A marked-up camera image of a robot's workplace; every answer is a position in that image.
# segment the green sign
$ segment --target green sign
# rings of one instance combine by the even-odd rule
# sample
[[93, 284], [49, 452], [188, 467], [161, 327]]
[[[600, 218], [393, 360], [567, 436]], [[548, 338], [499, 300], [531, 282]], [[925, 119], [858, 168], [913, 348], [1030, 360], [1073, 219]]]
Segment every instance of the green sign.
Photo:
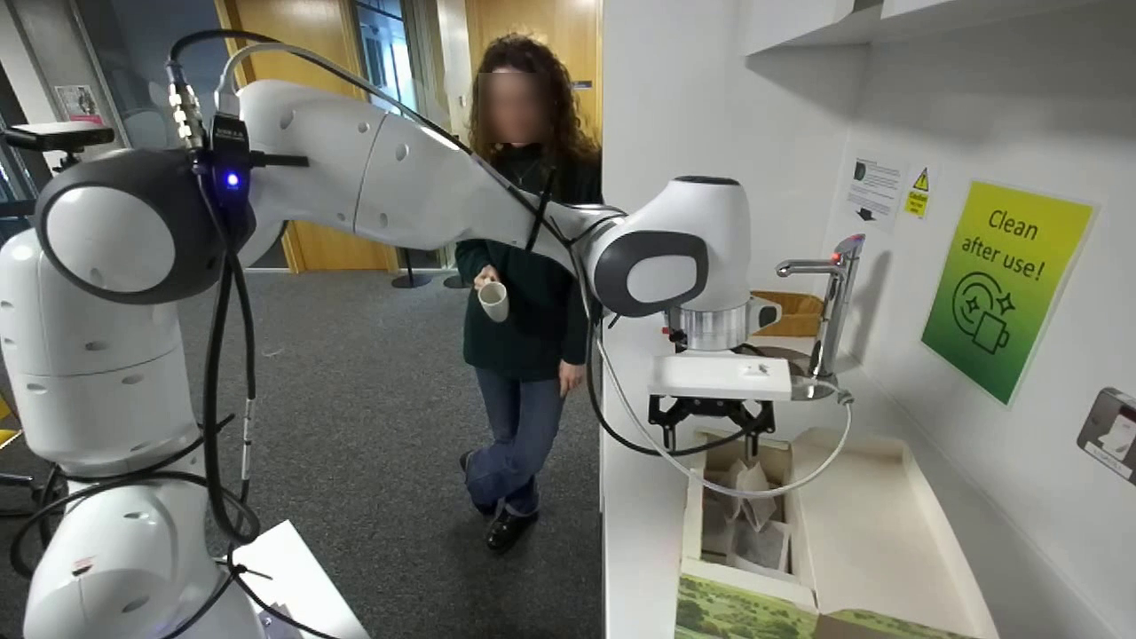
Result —
[[923, 344], [1009, 400], [1092, 210], [975, 183]]

